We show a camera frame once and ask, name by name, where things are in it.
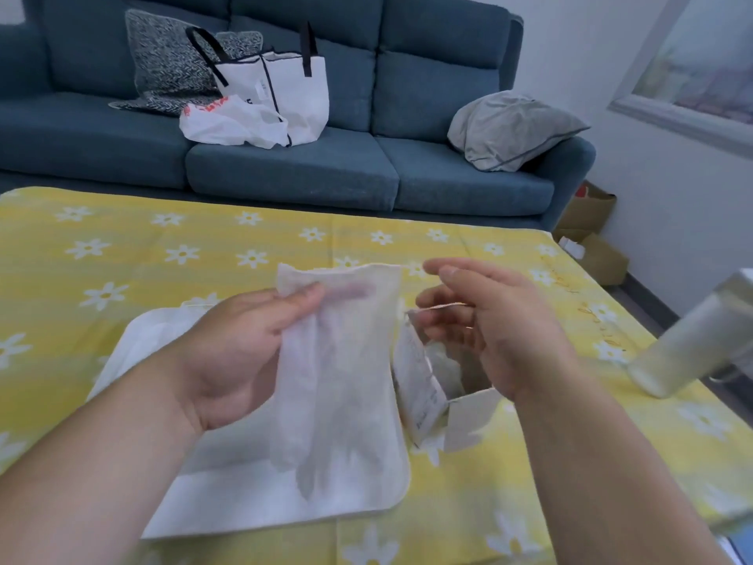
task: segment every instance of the black bag handle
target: black bag handle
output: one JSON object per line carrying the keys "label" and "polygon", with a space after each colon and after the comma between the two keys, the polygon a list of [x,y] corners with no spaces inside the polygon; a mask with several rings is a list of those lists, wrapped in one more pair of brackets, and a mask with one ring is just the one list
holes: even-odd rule
{"label": "black bag handle", "polygon": [[220,73],[220,70],[217,69],[217,66],[212,61],[212,59],[206,55],[204,52],[204,48],[199,44],[199,42],[196,40],[196,34],[201,36],[203,40],[209,44],[209,46],[212,48],[212,51],[215,52],[215,55],[220,60],[220,63],[222,62],[229,62],[231,58],[225,53],[225,50],[222,49],[222,46],[220,45],[220,42],[215,39],[215,37],[210,34],[206,29],[203,27],[186,27],[186,37],[188,38],[188,41],[191,42],[191,45],[193,48],[199,53],[201,58],[204,60],[204,63],[209,67],[209,69],[212,70],[212,73],[215,74],[215,77],[219,80],[220,83],[222,83],[223,86],[227,87],[227,79],[225,79],[224,75]]}
{"label": "black bag handle", "polygon": [[311,77],[311,56],[318,56],[316,37],[309,22],[300,27],[300,55],[304,57],[304,75]]}

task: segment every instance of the forearm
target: forearm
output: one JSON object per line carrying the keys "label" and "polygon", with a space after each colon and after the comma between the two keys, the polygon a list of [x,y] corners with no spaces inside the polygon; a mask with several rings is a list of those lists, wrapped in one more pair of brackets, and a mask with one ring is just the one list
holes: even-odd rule
{"label": "forearm", "polygon": [[0,478],[3,563],[110,565],[140,537],[200,433],[159,365],[137,365]]}
{"label": "forearm", "polygon": [[564,367],[515,404],[558,563],[728,563],[653,446],[596,380]]}

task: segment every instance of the cardboard box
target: cardboard box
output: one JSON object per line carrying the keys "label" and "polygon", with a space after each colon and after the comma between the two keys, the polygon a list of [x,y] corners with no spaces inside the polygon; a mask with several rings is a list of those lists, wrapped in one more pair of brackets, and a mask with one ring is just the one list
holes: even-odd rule
{"label": "cardboard box", "polygon": [[609,194],[585,181],[588,186],[588,196],[585,198],[574,197],[570,200],[565,211],[557,222],[557,228],[563,230],[588,230],[589,232],[601,232],[607,223],[609,215],[617,202],[614,194]]}
{"label": "cardboard box", "polygon": [[555,242],[563,236],[586,248],[585,256],[577,262],[599,285],[619,285],[625,280],[630,260],[598,234],[588,230],[554,230],[552,233]]}
{"label": "cardboard box", "polygon": [[454,452],[481,442],[478,432],[492,419],[502,395],[492,388],[476,356],[460,346],[447,345],[447,355],[460,364],[463,394],[447,399],[426,356],[426,336],[406,313],[392,354],[392,373],[400,416],[413,442],[420,446],[429,432],[444,427],[444,451]]}

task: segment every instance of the gray pillow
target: gray pillow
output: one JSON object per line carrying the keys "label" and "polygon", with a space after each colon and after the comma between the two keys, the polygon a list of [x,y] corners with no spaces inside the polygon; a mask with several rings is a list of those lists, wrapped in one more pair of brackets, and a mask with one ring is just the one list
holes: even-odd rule
{"label": "gray pillow", "polygon": [[[212,72],[186,37],[185,29],[192,25],[141,9],[127,10],[128,44],[136,65],[139,97],[110,106],[177,117],[186,103],[207,104],[219,98]],[[221,31],[215,36],[233,59],[258,53],[264,41],[258,31]],[[203,39],[199,38],[199,43],[213,55]]]}
{"label": "gray pillow", "polygon": [[589,128],[567,111],[501,91],[461,108],[449,125],[447,139],[478,170],[515,172]]}

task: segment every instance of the yellow tablecloth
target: yellow tablecloth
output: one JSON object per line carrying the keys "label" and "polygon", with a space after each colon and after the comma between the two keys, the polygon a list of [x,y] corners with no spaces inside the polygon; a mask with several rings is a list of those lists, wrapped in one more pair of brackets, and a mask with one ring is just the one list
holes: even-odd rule
{"label": "yellow tablecloth", "polygon": [[[52,188],[0,197],[0,469],[84,401],[126,324],[141,313],[274,285],[282,262],[301,269],[400,264],[401,303],[410,307],[435,283],[421,262],[447,255],[528,274],[702,516],[715,525],[751,511],[753,432],[700,383],[665,401],[635,388],[624,364],[653,337],[547,233]],[[481,445],[446,454],[442,444],[436,436],[423,450],[410,449],[412,483],[391,511],[142,543],[129,562],[551,560],[512,403],[501,403]]]}

